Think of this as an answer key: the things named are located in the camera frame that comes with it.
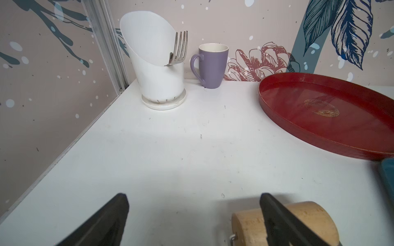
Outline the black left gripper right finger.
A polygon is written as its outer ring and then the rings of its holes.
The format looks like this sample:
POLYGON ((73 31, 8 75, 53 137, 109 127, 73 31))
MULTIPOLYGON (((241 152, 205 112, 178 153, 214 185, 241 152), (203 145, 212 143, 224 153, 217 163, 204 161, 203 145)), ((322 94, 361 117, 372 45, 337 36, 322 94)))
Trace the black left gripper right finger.
POLYGON ((309 227, 295 217, 273 195, 263 193, 260 198, 267 242, 270 246, 330 246, 309 227))

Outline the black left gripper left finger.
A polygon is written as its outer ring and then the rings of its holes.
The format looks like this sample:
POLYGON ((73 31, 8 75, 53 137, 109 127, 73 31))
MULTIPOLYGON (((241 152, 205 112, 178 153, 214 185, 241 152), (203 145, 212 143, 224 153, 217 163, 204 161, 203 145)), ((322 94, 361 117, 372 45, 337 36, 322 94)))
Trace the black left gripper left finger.
POLYGON ((118 193, 59 246, 119 246, 129 213, 126 194, 118 193))

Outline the teal cutting board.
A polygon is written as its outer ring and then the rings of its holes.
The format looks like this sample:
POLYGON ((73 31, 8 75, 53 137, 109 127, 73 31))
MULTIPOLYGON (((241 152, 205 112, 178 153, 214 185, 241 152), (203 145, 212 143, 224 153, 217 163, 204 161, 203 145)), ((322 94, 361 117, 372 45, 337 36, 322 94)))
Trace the teal cutting board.
POLYGON ((394 205, 394 159, 386 158, 379 166, 380 178, 389 197, 390 203, 394 205))

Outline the wooden dough roller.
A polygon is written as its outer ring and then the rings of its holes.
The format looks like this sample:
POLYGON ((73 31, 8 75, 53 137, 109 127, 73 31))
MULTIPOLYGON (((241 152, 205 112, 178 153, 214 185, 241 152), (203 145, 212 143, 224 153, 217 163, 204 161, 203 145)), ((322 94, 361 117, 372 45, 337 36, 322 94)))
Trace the wooden dough roller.
MULTIPOLYGON (((315 202, 287 204, 285 207, 321 239, 331 246, 340 245, 336 225, 330 215, 315 202)), ((266 246, 267 232, 261 209, 232 214, 231 227, 236 246, 266 246)))

